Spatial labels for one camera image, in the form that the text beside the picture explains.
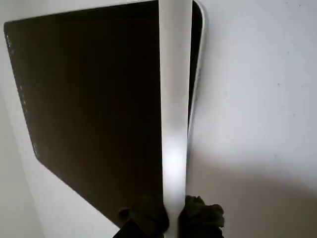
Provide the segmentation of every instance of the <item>black screen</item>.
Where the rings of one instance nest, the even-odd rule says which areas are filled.
[[[117,225],[120,208],[162,195],[158,9],[140,2],[4,26],[36,158]],[[192,24],[190,99],[196,4]]]

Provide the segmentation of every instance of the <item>white wall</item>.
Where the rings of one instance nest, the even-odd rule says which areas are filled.
[[[188,191],[227,238],[317,236],[317,1],[203,0]]]
[[[12,10],[14,2],[1,2],[0,21]],[[1,72],[6,49],[4,37],[0,38]],[[25,179],[17,145],[0,92],[0,237],[1,238],[44,238],[43,230],[35,209],[34,200]]]

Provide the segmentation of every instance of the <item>white pole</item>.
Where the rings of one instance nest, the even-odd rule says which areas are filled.
[[[163,199],[177,238],[185,204],[192,0],[159,0]]]

